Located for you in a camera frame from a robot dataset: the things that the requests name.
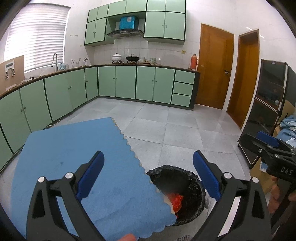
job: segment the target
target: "drawer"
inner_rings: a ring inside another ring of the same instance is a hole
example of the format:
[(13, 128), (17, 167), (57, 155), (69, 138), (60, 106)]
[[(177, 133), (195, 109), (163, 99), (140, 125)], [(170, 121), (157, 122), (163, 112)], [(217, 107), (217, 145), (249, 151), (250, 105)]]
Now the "drawer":
[(176, 70), (175, 81), (188, 83), (188, 84), (193, 85), (194, 78), (195, 78), (195, 73), (182, 71), (182, 70)]
[(193, 85), (175, 82), (173, 93), (191, 96), (192, 89)]
[(191, 96), (173, 94), (171, 104), (189, 107)]

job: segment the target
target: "black refrigerator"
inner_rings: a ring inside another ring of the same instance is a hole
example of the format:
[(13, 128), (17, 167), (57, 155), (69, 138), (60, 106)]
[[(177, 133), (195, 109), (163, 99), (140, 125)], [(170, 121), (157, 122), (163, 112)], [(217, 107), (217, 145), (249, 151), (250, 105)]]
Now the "black refrigerator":
[(260, 76), (254, 103), (238, 145), (252, 168), (259, 157), (241, 146), (244, 134), (256, 137), (259, 131), (272, 135), (281, 116), (287, 93), (288, 64), (261, 59)]

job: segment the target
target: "trash can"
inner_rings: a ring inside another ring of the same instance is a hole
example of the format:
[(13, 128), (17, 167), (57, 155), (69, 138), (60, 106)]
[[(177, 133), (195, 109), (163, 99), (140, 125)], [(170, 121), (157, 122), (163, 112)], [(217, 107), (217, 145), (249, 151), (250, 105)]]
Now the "trash can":
[(148, 171), (147, 175), (164, 195), (178, 193), (184, 196), (173, 226), (190, 223), (201, 214), (205, 205), (205, 189), (193, 172), (164, 165)]

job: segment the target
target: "sink faucet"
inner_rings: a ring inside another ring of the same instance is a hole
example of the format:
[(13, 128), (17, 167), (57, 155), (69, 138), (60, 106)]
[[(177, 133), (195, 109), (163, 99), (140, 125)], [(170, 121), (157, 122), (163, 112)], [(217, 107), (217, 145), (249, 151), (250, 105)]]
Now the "sink faucet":
[[(54, 56), (56, 56), (56, 72), (58, 71), (57, 70), (57, 53), (54, 53)], [(53, 59), (52, 59), (52, 67), (54, 66), (54, 56), (53, 56)]]

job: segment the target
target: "window blind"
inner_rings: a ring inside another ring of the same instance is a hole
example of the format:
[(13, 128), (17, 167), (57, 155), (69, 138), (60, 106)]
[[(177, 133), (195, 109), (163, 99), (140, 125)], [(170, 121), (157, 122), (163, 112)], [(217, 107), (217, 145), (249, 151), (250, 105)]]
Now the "window blind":
[(64, 6), (28, 4), (11, 23), (4, 60), (24, 55), (25, 71), (51, 65), (54, 53), (62, 63), (68, 13)]

